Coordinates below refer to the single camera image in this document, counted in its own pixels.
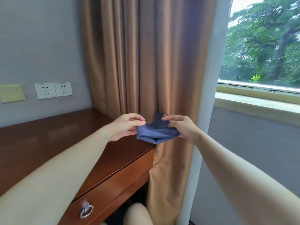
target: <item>hand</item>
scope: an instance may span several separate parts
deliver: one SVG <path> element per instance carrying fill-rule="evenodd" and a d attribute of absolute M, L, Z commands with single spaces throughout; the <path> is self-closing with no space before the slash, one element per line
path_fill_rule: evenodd
<path fill-rule="evenodd" d="M 123 136 L 135 135 L 137 126 L 145 124 L 145 119 L 141 115 L 136 113 L 124 114 L 105 126 L 107 128 L 107 135 L 105 136 L 109 141 L 117 141 Z"/>
<path fill-rule="evenodd" d="M 169 128 L 177 128 L 181 134 L 180 137 L 185 138 L 191 144 L 195 144 L 193 138 L 195 133 L 200 130 L 188 116 L 170 115 L 167 117 L 162 117 L 162 120 L 170 121 L 170 124 L 168 125 Z"/>

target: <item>desk drawer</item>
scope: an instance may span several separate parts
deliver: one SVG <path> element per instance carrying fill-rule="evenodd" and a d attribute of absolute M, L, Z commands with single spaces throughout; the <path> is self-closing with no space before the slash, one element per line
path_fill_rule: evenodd
<path fill-rule="evenodd" d="M 154 149 L 71 203 L 59 225 L 88 225 L 94 220 L 100 224 L 139 189 L 137 186 L 142 186 L 146 182 L 148 170 L 153 166 L 153 158 Z M 94 208 L 89 216 L 80 219 L 84 202 L 88 202 Z"/>

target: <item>blue fabric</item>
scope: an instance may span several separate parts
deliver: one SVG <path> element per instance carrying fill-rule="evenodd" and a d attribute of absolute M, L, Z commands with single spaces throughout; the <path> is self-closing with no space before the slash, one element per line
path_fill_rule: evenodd
<path fill-rule="evenodd" d="M 162 113 L 158 113 L 155 120 L 150 125 L 137 127 L 137 139 L 141 139 L 153 144 L 163 143 L 180 136 L 176 128 L 168 128 L 170 121 L 163 121 Z"/>

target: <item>leg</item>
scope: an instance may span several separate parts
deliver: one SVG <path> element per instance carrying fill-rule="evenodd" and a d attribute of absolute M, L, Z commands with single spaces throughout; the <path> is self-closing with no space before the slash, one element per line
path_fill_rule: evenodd
<path fill-rule="evenodd" d="M 153 223 L 145 206 L 135 203 L 125 213 L 123 225 L 153 225 Z"/>

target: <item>light switch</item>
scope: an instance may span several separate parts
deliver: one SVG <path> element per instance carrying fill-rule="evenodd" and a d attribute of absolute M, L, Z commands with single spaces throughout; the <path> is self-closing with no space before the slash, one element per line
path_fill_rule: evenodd
<path fill-rule="evenodd" d="M 35 84 L 38 99 L 56 97 L 54 83 Z"/>
<path fill-rule="evenodd" d="M 54 83 L 57 96 L 73 95 L 70 82 Z"/>
<path fill-rule="evenodd" d="M 21 85 L 0 85 L 0 98 L 2 103 L 26 100 Z"/>

